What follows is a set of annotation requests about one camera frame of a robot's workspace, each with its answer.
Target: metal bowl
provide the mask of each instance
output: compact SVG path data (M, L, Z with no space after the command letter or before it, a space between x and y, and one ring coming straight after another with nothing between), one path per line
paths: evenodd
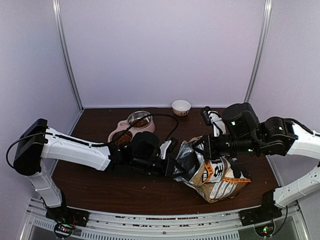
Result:
M149 115L149 114L150 114L150 112L147 112L147 111L135 111L134 113L131 113L130 116L128 117L128 119L127 119L128 124L132 126L134 124L134 121L136 121L146 115ZM135 127L134 126L134 128L135 129L143 129L143 128L148 127L152 122L152 116L146 117L145 120L148 122L147 125L142 126L142 127Z

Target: small ceramic bowl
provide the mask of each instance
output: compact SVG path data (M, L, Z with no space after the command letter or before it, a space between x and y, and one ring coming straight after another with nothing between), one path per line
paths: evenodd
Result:
M172 110L175 115L183 117L190 112L191 104L185 100L176 100L172 104Z

